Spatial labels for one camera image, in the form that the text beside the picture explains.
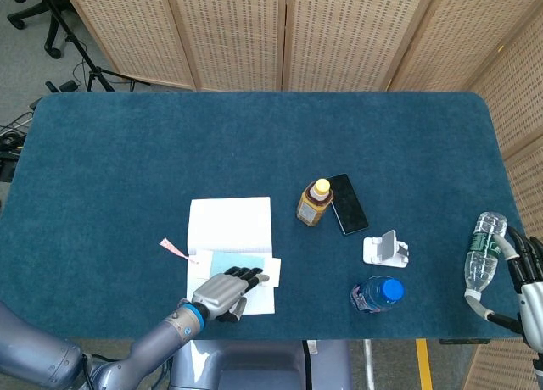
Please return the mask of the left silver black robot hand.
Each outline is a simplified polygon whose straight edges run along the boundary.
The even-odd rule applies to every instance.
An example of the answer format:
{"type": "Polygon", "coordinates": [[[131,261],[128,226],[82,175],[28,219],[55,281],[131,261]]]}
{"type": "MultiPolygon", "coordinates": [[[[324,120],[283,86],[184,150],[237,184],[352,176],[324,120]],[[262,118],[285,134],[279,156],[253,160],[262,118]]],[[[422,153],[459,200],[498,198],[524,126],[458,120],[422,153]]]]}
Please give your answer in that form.
{"type": "Polygon", "coordinates": [[[193,293],[191,304],[205,322],[218,320],[237,323],[247,304],[245,294],[268,280],[269,276],[261,268],[233,266],[198,287],[193,293]]]}

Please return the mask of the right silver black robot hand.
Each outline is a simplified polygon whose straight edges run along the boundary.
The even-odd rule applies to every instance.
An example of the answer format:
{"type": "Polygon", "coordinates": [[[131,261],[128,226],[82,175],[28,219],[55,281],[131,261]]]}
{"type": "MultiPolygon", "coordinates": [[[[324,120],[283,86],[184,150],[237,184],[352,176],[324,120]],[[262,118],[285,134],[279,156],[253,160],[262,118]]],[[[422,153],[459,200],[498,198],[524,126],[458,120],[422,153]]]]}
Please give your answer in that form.
{"type": "Polygon", "coordinates": [[[518,317],[501,315],[480,303],[480,294],[468,288],[464,293],[472,310],[484,320],[523,336],[525,343],[536,353],[542,352],[542,242],[527,238],[509,226],[507,241],[501,235],[495,241],[507,262],[513,288],[518,299],[518,317]]]}

